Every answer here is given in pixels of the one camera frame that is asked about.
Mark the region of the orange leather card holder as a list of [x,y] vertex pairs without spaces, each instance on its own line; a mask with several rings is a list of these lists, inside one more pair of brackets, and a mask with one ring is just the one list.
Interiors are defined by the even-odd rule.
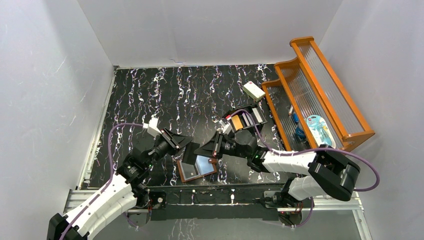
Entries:
[[217,159],[196,155],[194,163],[186,163],[183,160],[177,162],[179,175],[183,183],[193,181],[217,172]]

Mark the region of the gold credit card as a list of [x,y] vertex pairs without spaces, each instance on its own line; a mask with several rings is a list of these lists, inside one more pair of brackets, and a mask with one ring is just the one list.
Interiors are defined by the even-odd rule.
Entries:
[[232,116],[230,121],[235,132],[244,128],[243,122],[241,121],[239,115]]

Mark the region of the black card tray box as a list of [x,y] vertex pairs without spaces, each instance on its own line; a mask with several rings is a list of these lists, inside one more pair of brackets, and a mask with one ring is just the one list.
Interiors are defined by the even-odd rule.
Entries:
[[[252,116],[247,112],[247,110],[252,109],[252,108],[258,108],[259,109],[260,113],[264,117],[264,123],[263,124],[252,123],[252,120],[253,120]],[[259,105],[257,103],[246,105],[246,106],[243,106],[243,107],[233,108],[233,109],[227,111],[222,116],[222,118],[227,119],[231,123],[231,117],[234,116],[234,115],[239,115],[239,118],[242,121],[243,129],[240,129],[240,130],[249,130],[252,133],[255,131],[255,127],[259,131],[261,131],[263,126],[268,122],[266,120],[264,114],[263,114],[263,111],[261,110],[261,108],[259,107]]]

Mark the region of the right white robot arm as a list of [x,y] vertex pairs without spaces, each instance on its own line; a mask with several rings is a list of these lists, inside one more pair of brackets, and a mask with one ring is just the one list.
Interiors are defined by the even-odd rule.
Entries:
[[351,199],[360,167],[338,152],[321,145],[308,152],[278,151],[258,145],[248,130],[239,130],[231,138],[216,132],[213,138],[197,148],[196,155],[220,159],[224,155],[244,158],[247,165],[258,173],[287,172],[298,174],[289,178],[281,192],[264,193],[259,202],[270,207],[295,207],[310,197],[329,195],[339,201]]

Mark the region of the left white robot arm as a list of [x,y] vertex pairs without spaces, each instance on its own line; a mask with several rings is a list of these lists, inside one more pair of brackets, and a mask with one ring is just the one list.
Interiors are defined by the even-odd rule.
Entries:
[[66,214],[55,214],[48,224],[48,240],[89,240],[118,216],[133,207],[153,204],[150,189],[144,184],[153,163],[166,155],[173,156],[193,138],[164,128],[155,137],[152,148],[133,148],[122,164],[112,172],[104,186]]

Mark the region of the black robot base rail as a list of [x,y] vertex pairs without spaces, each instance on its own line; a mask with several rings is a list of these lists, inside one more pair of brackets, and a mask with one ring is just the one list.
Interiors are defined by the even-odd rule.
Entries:
[[152,186],[152,220],[262,219],[276,221],[286,203],[281,183]]

